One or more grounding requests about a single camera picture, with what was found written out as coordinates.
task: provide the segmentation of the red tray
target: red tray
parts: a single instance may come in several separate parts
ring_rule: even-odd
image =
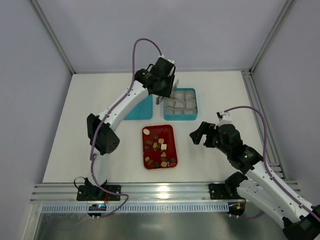
[[[144,129],[148,129],[150,134],[144,134]],[[161,147],[159,139],[164,139],[166,150],[159,149]],[[142,129],[142,149],[143,165],[146,169],[174,168],[178,164],[174,130],[171,125],[145,126]]]

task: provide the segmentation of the work surface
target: work surface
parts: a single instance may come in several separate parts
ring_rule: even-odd
[[[71,183],[90,174],[90,148],[87,116],[99,114],[114,102],[130,84],[130,73],[75,74],[56,132],[43,178],[44,183]],[[116,130],[120,145],[110,155],[98,158],[95,173],[101,181],[202,182],[224,181],[236,170],[219,150],[194,145],[189,134],[202,121],[217,123],[216,112],[239,105],[250,105],[240,71],[177,72],[180,88],[194,88],[198,104],[195,121],[166,121],[163,105],[155,104],[150,120],[122,121]],[[249,109],[231,113],[233,124],[243,142],[258,152],[262,144],[254,115]],[[142,128],[170,124],[173,127],[178,165],[174,168],[147,170],[143,165]]]

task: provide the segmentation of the gray wall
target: gray wall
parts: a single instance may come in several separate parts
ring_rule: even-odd
[[[289,176],[320,204],[320,1],[297,1],[254,78]]]
[[[0,1],[0,239],[21,234],[71,74],[27,0]]]
[[[131,69],[136,39],[181,70],[249,68],[285,0],[38,0],[77,73]],[[155,60],[137,47],[138,66]]]

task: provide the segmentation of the blue tray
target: blue tray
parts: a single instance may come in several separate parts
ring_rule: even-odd
[[[123,120],[149,120],[153,116],[153,98],[149,95],[139,102]]]
[[[198,101],[197,94],[194,88],[177,88],[176,91],[194,91],[195,103],[196,103],[196,114],[166,114],[165,105],[163,105],[163,118],[167,121],[193,121],[197,119],[198,116]]]

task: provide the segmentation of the white tabletop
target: white tabletop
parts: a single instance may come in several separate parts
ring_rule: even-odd
[[[95,167],[100,180],[113,183],[224,181],[236,170],[226,156],[202,143],[194,145],[189,134],[202,121],[217,123],[216,112],[239,105],[250,105],[240,71],[177,72],[180,88],[194,88],[198,103],[195,121],[166,121],[163,106],[155,104],[150,120],[122,121],[116,130],[118,148],[99,157]],[[90,148],[87,116],[99,114],[124,92],[130,73],[75,74],[72,77],[59,126],[43,178],[44,183],[71,183],[88,177]],[[234,110],[233,124],[243,142],[258,152],[262,144],[254,115],[249,109]],[[147,170],[143,166],[142,131],[145,126],[170,124],[173,127],[178,165],[174,168]]]

